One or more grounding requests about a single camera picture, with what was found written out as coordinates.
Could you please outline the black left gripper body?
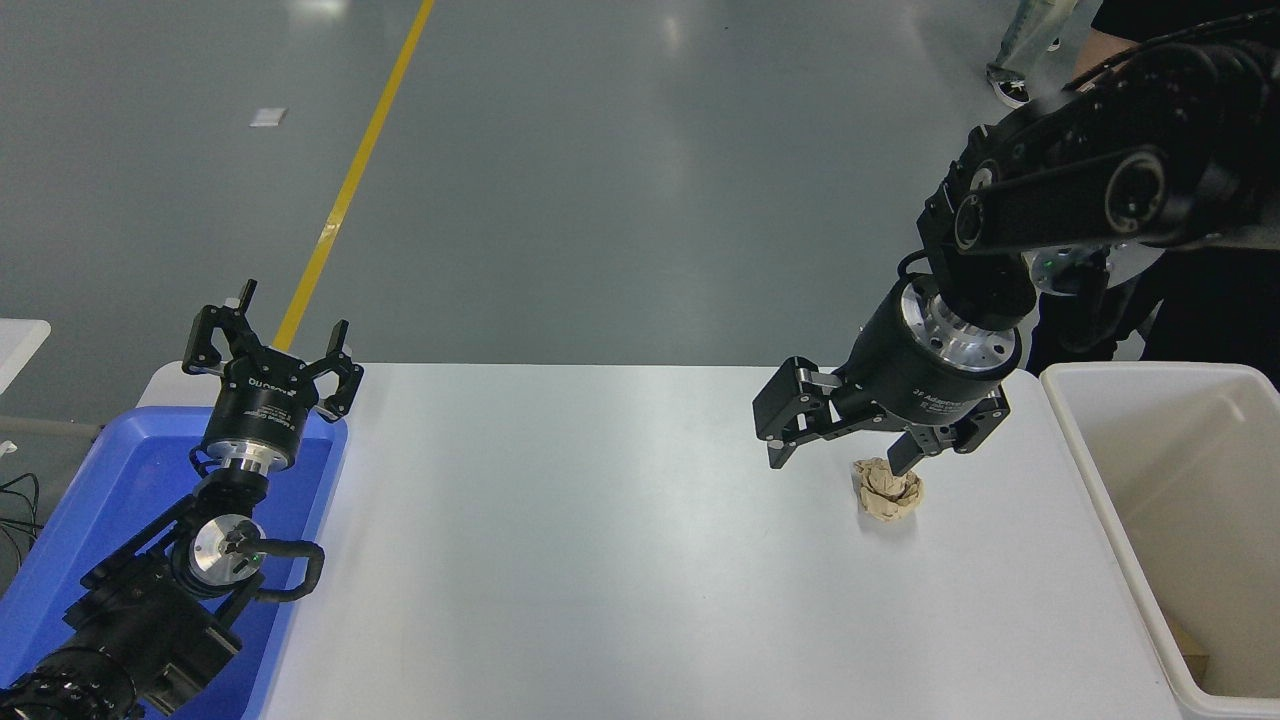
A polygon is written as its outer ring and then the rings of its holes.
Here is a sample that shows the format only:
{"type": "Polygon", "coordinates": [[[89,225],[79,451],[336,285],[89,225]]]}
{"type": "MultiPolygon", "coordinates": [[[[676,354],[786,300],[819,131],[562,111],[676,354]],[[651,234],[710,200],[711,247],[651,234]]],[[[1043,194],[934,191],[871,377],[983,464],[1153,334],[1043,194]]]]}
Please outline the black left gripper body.
{"type": "Polygon", "coordinates": [[[250,441],[280,454],[298,451],[311,407],[319,401],[305,363],[287,354],[243,356],[229,363],[204,434],[216,443],[250,441]]]}

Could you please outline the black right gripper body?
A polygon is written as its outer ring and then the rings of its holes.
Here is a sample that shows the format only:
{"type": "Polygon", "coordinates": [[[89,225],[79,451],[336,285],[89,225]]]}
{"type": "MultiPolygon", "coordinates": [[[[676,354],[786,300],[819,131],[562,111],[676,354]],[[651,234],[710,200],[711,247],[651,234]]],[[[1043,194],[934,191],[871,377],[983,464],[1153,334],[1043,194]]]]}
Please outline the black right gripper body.
{"type": "Polygon", "coordinates": [[[911,424],[954,424],[1014,369],[1014,332],[963,320],[936,284],[895,284],[838,374],[911,424]]]}

